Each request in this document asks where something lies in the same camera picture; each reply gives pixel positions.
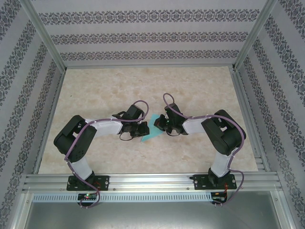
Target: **cable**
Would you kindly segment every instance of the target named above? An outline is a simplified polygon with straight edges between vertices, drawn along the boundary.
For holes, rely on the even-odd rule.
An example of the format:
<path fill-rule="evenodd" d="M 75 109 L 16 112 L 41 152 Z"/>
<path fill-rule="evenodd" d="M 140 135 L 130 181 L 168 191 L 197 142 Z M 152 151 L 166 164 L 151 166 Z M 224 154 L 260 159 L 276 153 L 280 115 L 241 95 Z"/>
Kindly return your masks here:
<path fill-rule="evenodd" d="M 130 141 L 130 140 L 133 140 L 133 137 L 131 137 L 130 139 L 127 139 L 127 140 L 122 139 L 122 138 L 121 138 L 122 134 L 123 134 L 123 133 L 121 133 L 121 134 L 120 134 L 120 137 L 119 137 L 121 141 Z"/>
<path fill-rule="evenodd" d="M 171 137 L 176 137 L 176 136 L 179 136 L 180 134 L 177 134 L 177 135 L 171 135 L 170 133 L 168 133 L 167 131 L 166 131 L 166 133 L 167 133 L 167 135 L 168 136 L 171 136 Z"/>
<path fill-rule="evenodd" d="M 97 120 L 91 121 L 91 122 L 87 123 L 87 124 L 81 129 L 81 131 L 78 133 L 77 137 L 74 139 L 72 145 L 70 146 L 70 148 L 69 148 L 69 150 L 68 150 L 68 152 L 67 152 L 67 154 L 66 154 L 66 156 L 65 156 L 65 158 L 64 158 L 64 160 L 65 160 L 65 161 L 67 162 L 67 164 L 68 164 L 68 167 L 70 168 L 70 170 L 72 171 L 72 173 L 73 173 L 82 183 L 84 183 L 84 184 L 88 185 L 89 187 L 93 188 L 93 189 L 96 191 L 96 193 L 98 194 L 98 200 L 97 200 L 96 202 L 94 202 L 93 204 L 91 204 L 90 206 L 83 206 L 83 205 L 81 205 L 81 202 L 83 201 L 83 199 L 81 199 L 81 201 L 80 201 L 80 206 L 81 206 L 81 208 L 92 208 L 92 207 L 96 206 L 96 205 L 100 202 L 100 200 L 101 200 L 101 194 L 100 194 L 99 190 L 98 190 L 95 186 L 93 186 L 93 185 L 91 185 L 90 183 L 88 183 L 87 181 L 83 180 L 83 179 L 75 172 L 75 170 L 73 169 L 73 167 L 72 167 L 72 165 L 71 165 L 71 162 L 70 162 L 69 159 L 68 159 L 69 155 L 71 154 L 71 152 L 72 152 L 72 150 L 73 150 L 75 144 L 76 144 L 77 141 L 80 139 L 80 137 L 81 137 L 82 133 L 85 131 L 85 129 L 86 129 L 88 126 L 90 126 L 91 124 L 93 124 L 93 123 L 99 123 L 99 122 L 104 122 L 104 121 L 139 122 L 139 121 L 143 120 L 143 119 L 147 116 L 147 114 L 148 114 L 148 112 L 149 112 L 149 105 L 148 105 L 148 103 L 145 102 L 144 100 L 138 100 L 138 101 L 134 102 L 133 105 L 135 105 L 135 104 L 137 104 L 137 103 L 144 103 L 144 104 L 146 104 L 146 106 L 147 106 L 147 111 L 145 112 L 145 114 L 144 114 L 141 118 L 134 119 L 134 120 L 123 120 L 123 119 L 116 119 L 116 118 L 102 118 L 102 119 L 97 119 Z"/>
<path fill-rule="evenodd" d="M 225 188 L 225 191 L 224 191 L 224 193 L 225 193 L 225 198 L 227 198 L 228 197 L 228 185 L 227 185 L 227 183 L 225 183 L 224 184 L 224 188 Z"/>
<path fill-rule="evenodd" d="M 239 131 L 239 133 L 240 133 L 240 135 L 241 135 L 241 137 L 242 137 L 242 142 L 241 142 L 240 146 L 238 147 L 238 149 L 235 150 L 235 151 L 232 153 L 231 158 L 230 158 L 229 163 L 228 163 L 228 170 L 231 171 L 231 172 L 238 172 L 238 173 L 240 173 L 240 174 L 242 175 L 242 181 L 241 181 L 239 187 L 237 188 L 237 190 L 236 190 L 236 191 L 234 192 L 234 194 L 231 196 L 231 198 L 230 198 L 229 200 L 227 200 L 225 203 L 223 203 L 222 205 L 225 205 L 225 204 L 229 203 L 232 199 L 235 198 L 236 194 L 238 193 L 238 191 L 240 190 L 240 188 L 242 187 L 242 185 L 243 185 L 243 183 L 244 183 L 244 173 L 243 173 L 242 171 L 239 171 L 239 170 L 230 169 L 230 166 L 231 166 L 231 163 L 232 163 L 232 161 L 233 161 L 234 156 L 241 150 L 241 148 L 242 148 L 243 145 L 244 145 L 244 134 L 243 134 L 242 129 L 239 127 L 239 125 L 238 125 L 236 122 L 232 121 L 231 119 L 229 119 L 229 118 L 227 118 L 227 117 L 221 116 L 221 115 L 209 114 L 209 115 L 203 115 L 203 116 L 197 116 L 197 117 L 188 117 L 188 116 L 185 116 L 185 115 L 181 114 L 180 112 L 175 111 L 172 107 L 170 107 L 170 105 L 167 103 L 167 101 L 166 101 L 166 99 L 165 99 L 165 96 L 166 96 L 166 95 L 169 95 L 169 96 L 172 98 L 173 103 L 175 102 L 175 99 L 174 99 L 174 97 L 173 97 L 171 94 L 169 94 L 169 93 L 164 93 L 164 94 L 163 94 L 163 100 L 164 100 L 166 106 L 167 106 L 169 109 L 171 109 L 173 112 L 175 112 L 176 114 L 180 115 L 180 116 L 183 117 L 183 118 L 186 118 L 186 119 L 221 118 L 221 119 L 224 119 L 224 120 L 226 120 L 226 121 L 232 123 L 232 124 L 237 128 L 237 130 Z"/>

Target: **metal rail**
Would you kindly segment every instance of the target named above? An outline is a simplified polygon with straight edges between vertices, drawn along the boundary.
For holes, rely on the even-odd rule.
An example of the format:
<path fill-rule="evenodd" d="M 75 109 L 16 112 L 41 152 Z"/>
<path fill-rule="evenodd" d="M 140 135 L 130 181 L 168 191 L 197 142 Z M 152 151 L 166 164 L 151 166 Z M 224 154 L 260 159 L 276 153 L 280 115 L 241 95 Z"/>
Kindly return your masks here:
<path fill-rule="evenodd" d="M 245 172 L 243 187 L 240 191 L 279 191 L 282 190 L 277 172 Z M 110 176 L 107 192 L 203 192 L 194 190 L 190 179 L 194 173 L 181 174 L 98 174 Z M 242 176 L 234 173 L 237 185 Z M 23 193 L 64 193 L 69 174 L 27 175 Z M 204 190 L 215 192 L 221 190 Z"/>

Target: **table surface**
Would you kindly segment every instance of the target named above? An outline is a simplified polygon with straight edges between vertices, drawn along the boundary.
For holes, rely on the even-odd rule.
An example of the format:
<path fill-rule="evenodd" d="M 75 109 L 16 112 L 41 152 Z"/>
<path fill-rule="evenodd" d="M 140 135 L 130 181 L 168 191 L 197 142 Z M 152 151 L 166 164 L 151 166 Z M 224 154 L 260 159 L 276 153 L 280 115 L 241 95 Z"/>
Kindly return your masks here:
<path fill-rule="evenodd" d="M 39 173 L 71 172 L 53 140 L 74 115 L 107 118 L 142 99 L 150 106 L 149 121 L 152 114 L 165 113 L 165 92 L 174 96 L 185 115 L 214 114 L 224 109 L 246 131 L 227 67 L 67 70 Z M 207 172 L 214 157 L 209 138 L 199 133 L 176 137 L 163 133 L 144 142 L 140 138 L 126 142 L 118 135 L 108 135 L 94 139 L 86 154 L 95 173 L 108 174 Z M 231 167 L 257 171 L 248 138 Z"/>

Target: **wall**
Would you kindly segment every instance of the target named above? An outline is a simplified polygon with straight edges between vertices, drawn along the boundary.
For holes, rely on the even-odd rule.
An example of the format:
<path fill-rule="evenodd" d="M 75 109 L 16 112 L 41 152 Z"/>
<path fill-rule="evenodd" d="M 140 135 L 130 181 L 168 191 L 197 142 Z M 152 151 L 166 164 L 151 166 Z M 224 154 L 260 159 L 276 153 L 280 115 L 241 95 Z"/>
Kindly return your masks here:
<path fill-rule="evenodd" d="M 279 0 L 239 69 L 270 167 L 305 228 L 305 1 Z"/>
<path fill-rule="evenodd" d="M 62 77 L 17 0 L 0 0 L 0 229 L 33 172 Z"/>
<path fill-rule="evenodd" d="M 233 64 L 266 0 L 34 0 L 66 65 Z"/>

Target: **metal bracket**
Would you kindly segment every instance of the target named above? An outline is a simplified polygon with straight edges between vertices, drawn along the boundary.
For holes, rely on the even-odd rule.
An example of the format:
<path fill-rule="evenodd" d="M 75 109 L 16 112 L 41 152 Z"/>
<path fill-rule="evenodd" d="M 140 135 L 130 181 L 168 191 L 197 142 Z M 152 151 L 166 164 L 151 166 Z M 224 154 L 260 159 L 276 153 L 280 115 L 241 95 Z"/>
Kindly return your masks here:
<path fill-rule="evenodd" d="M 94 176 L 92 185 L 99 191 L 108 191 L 109 176 Z M 67 183 L 67 191 L 94 191 L 93 188 L 88 187 L 82 183 L 77 177 L 69 176 Z"/>
<path fill-rule="evenodd" d="M 224 189 L 225 183 L 227 184 L 227 189 L 237 189 L 235 176 L 233 174 L 229 174 L 224 183 L 216 187 L 209 181 L 209 175 L 195 174 L 190 179 L 194 181 L 195 190 L 220 190 Z"/>

